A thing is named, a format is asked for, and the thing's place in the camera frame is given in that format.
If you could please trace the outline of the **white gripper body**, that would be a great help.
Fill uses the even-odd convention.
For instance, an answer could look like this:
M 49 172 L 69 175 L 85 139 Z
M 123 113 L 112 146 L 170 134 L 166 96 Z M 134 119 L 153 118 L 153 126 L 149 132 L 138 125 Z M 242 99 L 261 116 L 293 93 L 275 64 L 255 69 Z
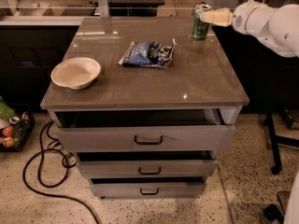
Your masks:
M 260 32 L 267 22 L 268 8 L 268 5 L 254 0 L 239 5 L 233 12 L 233 28 L 243 35 Z

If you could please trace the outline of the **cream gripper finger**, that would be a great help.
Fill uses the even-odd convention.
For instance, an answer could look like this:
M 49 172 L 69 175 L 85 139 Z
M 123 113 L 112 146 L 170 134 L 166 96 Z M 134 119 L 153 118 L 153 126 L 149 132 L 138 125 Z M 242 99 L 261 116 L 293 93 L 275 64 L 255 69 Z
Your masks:
M 219 8 L 215 10 L 204 11 L 200 15 L 203 22 L 210 24 L 227 27 L 232 24 L 233 13 L 229 8 Z

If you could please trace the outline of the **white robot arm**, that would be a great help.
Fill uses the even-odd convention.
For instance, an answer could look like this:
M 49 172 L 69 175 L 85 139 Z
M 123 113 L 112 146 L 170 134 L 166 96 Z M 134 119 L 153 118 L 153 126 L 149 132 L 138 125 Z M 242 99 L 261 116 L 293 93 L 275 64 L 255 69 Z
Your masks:
M 243 35 L 254 36 L 261 44 L 273 50 L 277 55 L 285 58 L 299 56 L 299 6 L 284 5 L 279 8 L 269 7 L 267 4 L 248 0 L 235 8 L 232 13 L 229 8 L 219 8 L 204 11 L 199 15 L 203 22 L 218 26 L 233 25 L 235 31 Z M 282 171 L 278 150 L 278 136 L 276 136 L 272 115 L 266 114 L 268 132 L 272 143 L 275 165 L 272 174 Z M 298 172 L 292 184 L 290 198 L 284 209 L 284 216 L 278 223 L 298 224 Z

